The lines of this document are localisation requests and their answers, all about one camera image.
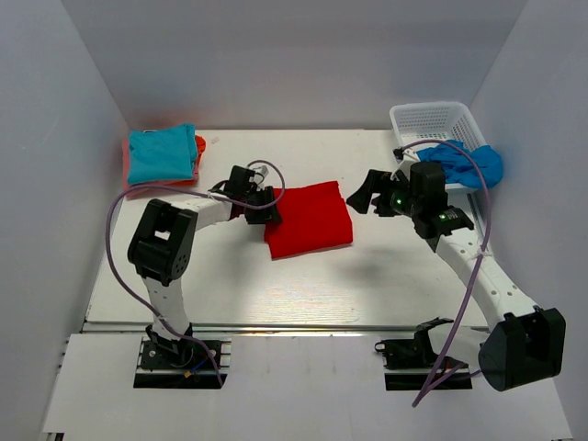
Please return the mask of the red t shirt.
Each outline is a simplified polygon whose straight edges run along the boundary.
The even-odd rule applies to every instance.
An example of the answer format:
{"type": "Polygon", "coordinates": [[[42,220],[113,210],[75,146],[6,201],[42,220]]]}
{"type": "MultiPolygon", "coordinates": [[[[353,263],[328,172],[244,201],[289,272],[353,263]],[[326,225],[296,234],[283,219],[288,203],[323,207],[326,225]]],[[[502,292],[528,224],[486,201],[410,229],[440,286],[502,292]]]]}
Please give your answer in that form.
{"type": "Polygon", "coordinates": [[[336,181],[285,191],[274,209],[280,222],[269,222],[264,232],[271,258],[342,247],[353,242],[353,223],[336,181]]]}

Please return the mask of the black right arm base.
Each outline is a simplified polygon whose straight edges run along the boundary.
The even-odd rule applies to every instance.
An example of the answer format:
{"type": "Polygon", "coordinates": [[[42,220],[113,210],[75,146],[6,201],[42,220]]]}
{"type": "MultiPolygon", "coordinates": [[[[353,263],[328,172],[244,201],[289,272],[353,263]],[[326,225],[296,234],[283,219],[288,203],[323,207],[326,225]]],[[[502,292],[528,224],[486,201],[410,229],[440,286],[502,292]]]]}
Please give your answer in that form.
{"type": "MultiPolygon", "coordinates": [[[[435,318],[421,323],[411,338],[393,338],[380,340],[374,344],[374,350],[384,360],[384,381],[386,391],[419,391],[434,366],[437,353],[431,346],[428,331],[440,330],[442,325],[453,320],[435,318]]],[[[434,375],[433,382],[445,375],[449,370],[463,364],[450,378],[437,385],[435,390],[471,390],[471,374],[469,366],[450,356],[446,356],[434,375]]]]}

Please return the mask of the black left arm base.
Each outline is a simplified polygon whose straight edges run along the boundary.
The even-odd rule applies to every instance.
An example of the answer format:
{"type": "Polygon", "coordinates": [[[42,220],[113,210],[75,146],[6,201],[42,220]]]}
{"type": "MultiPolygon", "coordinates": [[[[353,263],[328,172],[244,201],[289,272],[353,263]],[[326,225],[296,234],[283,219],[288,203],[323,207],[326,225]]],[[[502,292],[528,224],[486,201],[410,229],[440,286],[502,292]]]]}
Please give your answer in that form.
{"type": "Polygon", "coordinates": [[[204,340],[201,345],[191,341],[167,341],[153,335],[152,326],[145,329],[141,340],[134,375],[134,389],[159,390],[220,390],[228,376],[232,341],[204,340]]]}

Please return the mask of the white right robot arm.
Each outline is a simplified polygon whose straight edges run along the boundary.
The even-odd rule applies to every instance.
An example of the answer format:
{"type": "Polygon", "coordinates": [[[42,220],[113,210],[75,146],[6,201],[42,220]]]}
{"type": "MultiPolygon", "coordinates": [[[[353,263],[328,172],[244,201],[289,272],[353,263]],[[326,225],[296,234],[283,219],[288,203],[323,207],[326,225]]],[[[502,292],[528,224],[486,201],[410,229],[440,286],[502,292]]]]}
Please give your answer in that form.
{"type": "Polygon", "coordinates": [[[481,249],[469,215],[449,203],[440,164],[413,164],[408,173],[369,170],[346,201],[359,214],[406,216],[417,235],[454,271],[486,320],[486,333],[434,318],[416,327],[412,339],[375,345],[390,370],[444,368],[447,362],[478,368],[498,391],[561,372],[566,322],[555,308],[543,309],[515,286],[481,249]]]}

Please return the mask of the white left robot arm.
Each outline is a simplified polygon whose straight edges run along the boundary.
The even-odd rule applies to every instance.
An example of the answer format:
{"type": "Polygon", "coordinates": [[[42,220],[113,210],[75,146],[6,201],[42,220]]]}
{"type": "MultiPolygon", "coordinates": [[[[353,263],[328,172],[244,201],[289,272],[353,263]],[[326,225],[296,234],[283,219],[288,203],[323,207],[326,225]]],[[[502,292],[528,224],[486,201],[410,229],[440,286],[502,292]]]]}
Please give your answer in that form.
{"type": "Polygon", "coordinates": [[[242,167],[235,165],[229,178],[202,196],[175,204],[150,200],[141,215],[128,250],[154,307],[153,324],[147,334],[163,346],[163,356],[173,366],[188,364],[194,344],[187,339],[192,327],[184,305],[181,277],[187,270],[196,232],[214,224],[244,216],[249,224],[277,224],[281,216],[277,193],[265,184],[272,165],[256,160],[242,167]]]}

